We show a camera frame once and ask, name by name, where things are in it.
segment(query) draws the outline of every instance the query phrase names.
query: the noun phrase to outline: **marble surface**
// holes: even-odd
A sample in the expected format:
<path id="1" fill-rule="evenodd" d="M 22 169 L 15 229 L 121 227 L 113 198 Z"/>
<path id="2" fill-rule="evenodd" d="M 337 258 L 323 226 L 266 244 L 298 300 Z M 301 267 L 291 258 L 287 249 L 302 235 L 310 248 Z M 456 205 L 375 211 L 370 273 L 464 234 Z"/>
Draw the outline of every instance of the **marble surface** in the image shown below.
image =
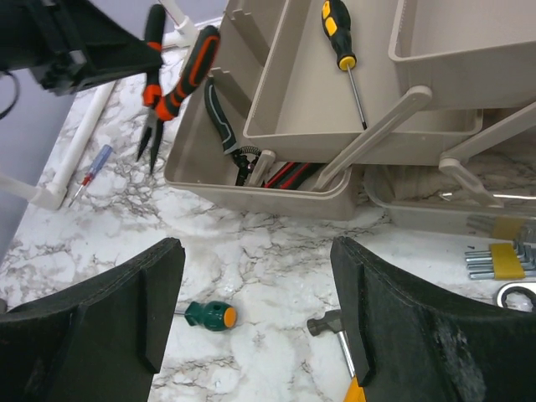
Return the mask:
<path id="1" fill-rule="evenodd" d="M 182 57 L 166 53 L 166 89 Z M 68 209 L 67 198 L 54 212 L 28 207 L 0 268 L 0 297 L 15 307 L 106 271 L 165 236 L 178 237 L 187 254 L 178 308 L 227 301 L 238 309 L 239 324 L 211 333 L 175 317 L 150 402 L 343 400 L 349 378 L 336 337 L 312 338 L 306 328 L 308 318 L 338 306 L 329 250 L 339 235 L 465 296 L 489 302 L 500 286 L 466 278 L 463 251 L 485 248 L 485 240 L 399 229 L 372 204 L 349 222 L 314 221 L 230 212 L 168 188 L 162 166 L 179 119 L 166 125 L 157 171 L 149 176 L 148 157 L 135 158 L 143 81 L 140 75 L 117 84 L 68 197 L 104 144 L 115 153 L 80 200 Z M 53 177 L 91 94 L 78 96 L 42 183 Z"/>

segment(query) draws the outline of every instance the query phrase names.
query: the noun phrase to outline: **screwdriver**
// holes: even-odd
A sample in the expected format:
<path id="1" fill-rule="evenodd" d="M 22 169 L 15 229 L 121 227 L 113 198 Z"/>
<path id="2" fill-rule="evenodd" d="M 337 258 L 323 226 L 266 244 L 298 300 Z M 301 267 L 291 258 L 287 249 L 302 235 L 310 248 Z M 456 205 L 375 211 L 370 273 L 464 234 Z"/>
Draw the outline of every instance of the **screwdriver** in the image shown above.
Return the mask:
<path id="1" fill-rule="evenodd" d="M 213 332 L 231 329 L 237 318 L 235 308 L 223 301 L 211 301 L 207 304 L 192 301 L 185 312 L 175 314 L 184 316 L 190 327 L 199 325 Z"/>
<path id="2" fill-rule="evenodd" d="M 90 169 L 85 174 L 84 180 L 82 180 L 82 184 L 78 188 L 78 191 L 76 191 L 75 196 L 73 197 L 73 199 L 71 199 L 68 208 L 70 208 L 70 206 L 73 204 L 73 202 L 78 198 L 80 192 L 85 187 L 87 187 L 87 185 L 89 183 L 91 183 L 93 181 L 93 179 L 95 178 L 97 173 L 102 169 L 102 167 L 106 163 L 106 160 L 108 159 L 108 157 L 110 156 L 112 151 L 113 150 L 111 149 L 111 147 L 109 145 L 104 145 L 101 148 L 101 150 L 99 151 L 97 157 L 95 158 L 95 160 L 91 164 Z"/>
<path id="3" fill-rule="evenodd" d="M 352 69 L 357 63 L 357 58 L 352 51 L 352 35 L 350 28 L 352 20 L 350 13 L 342 0 L 326 0 L 322 6 L 322 27 L 324 33 L 329 38 L 333 50 L 337 54 L 337 66 L 342 71 L 347 71 L 352 84 L 353 95 L 358 104 L 359 117 L 363 124 L 363 129 L 367 129 L 367 122 L 359 99 L 358 87 L 353 80 Z"/>

